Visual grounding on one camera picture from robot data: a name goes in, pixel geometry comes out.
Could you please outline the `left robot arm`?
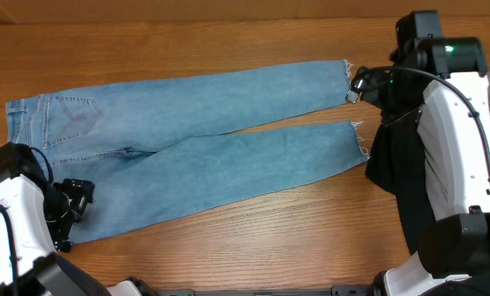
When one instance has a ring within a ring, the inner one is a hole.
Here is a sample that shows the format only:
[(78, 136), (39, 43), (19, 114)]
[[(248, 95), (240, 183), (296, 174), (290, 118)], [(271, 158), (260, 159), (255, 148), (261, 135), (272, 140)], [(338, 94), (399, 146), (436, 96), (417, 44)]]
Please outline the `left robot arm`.
[(150, 295), (134, 277), (107, 288), (62, 257), (95, 185), (54, 182), (51, 168), (36, 159), (40, 153), (12, 142), (0, 147), (0, 295)]

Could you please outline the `light blue denim jeans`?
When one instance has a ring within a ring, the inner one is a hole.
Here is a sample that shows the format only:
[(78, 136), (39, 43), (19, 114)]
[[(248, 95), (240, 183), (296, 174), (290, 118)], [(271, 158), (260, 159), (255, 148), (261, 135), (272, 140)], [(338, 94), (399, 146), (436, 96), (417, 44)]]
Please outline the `light blue denim jeans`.
[(56, 179), (95, 185), (86, 243), (283, 191), (363, 163), (352, 121), (259, 132), (344, 104), (345, 60), (90, 86), (6, 105), (8, 138)]

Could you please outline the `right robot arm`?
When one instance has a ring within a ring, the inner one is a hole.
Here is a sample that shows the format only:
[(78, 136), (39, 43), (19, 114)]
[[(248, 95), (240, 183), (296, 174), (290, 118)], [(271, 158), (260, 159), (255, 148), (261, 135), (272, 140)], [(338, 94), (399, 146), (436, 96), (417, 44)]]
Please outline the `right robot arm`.
[(334, 295), (490, 295), (490, 76), (479, 39), (447, 38), (435, 11), (395, 25), (385, 67), (346, 99), (381, 111), (366, 175), (392, 193), (410, 258)]

